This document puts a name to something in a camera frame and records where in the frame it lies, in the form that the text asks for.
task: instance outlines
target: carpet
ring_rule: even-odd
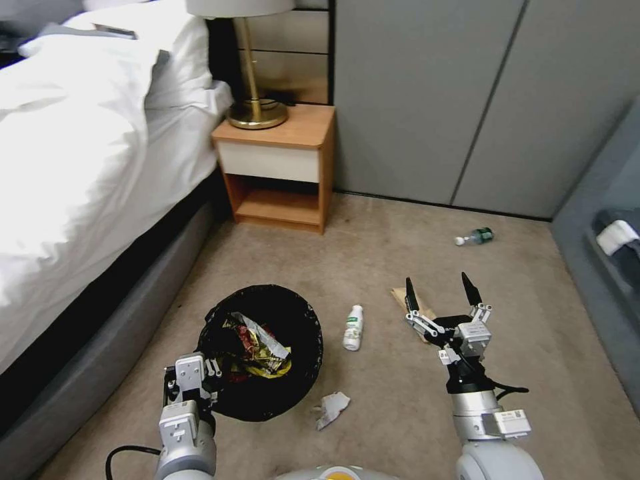
[[[489,226],[494,242],[453,238]],[[502,404],[524,408],[517,443],[555,480],[635,479],[640,424],[600,346],[549,224],[354,195],[335,195],[324,236],[231,222],[211,236],[153,340],[120,388],[41,470],[40,480],[104,477],[125,443],[159,447],[163,368],[191,352],[212,306],[242,287],[276,283],[302,295],[323,329],[319,378],[296,407],[265,423],[217,416],[219,479],[267,480],[342,463],[406,480],[452,479],[461,448],[446,368],[403,322],[389,294],[410,275],[439,315],[466,313],[465,271],[493,305],[484,365],[496,381],[529,387]],[[364,306],[358,352],[341,346],[345,318]],[[312,406],[342,391],[351,404],[323,431]],[[151,479],[156,458],[120,453],[115,480]]]

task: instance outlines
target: crumpled paper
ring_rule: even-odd
[[[350,401],[351,399],[342,392],[334,392],[326,397],[322,397],[322,405],[314,407],[314,410],[322,412],[322,417],[315,423],[316,430],[320,431],[332,421],[336,420],[340,412],[347,408]]]

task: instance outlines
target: table lamp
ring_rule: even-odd
[[[273,15],[291,10],[294,0],[186,0],[187,11],[198,17],[236,18],[241,17],[240,35],[245,45],[245,64],[251,100],[237,101],[227,113],[227,120],[234,127],[260,130],[275,127],[287,120],[287,107],[275,100],[260,99],[255,86],[251,36],[247,17]]]

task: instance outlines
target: lamp stem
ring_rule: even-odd
[[[249,20],[246,17],[240,22],[240,35],[242,42],[245,44],[245,65],[247,70],[247,78],[249,80],[249,90],[251,91],[251,109],[256,120],[260,120],[260,97],[258,97],[258,89],[255,86],[255,72],[253,70],[253,56],[251,54],[251,34],[249,33]]]

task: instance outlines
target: nightstand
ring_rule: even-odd
[[[236,223],[324,233],[333,187],[335,108],[296,105],[267,130],[224,121],[212,137]]]

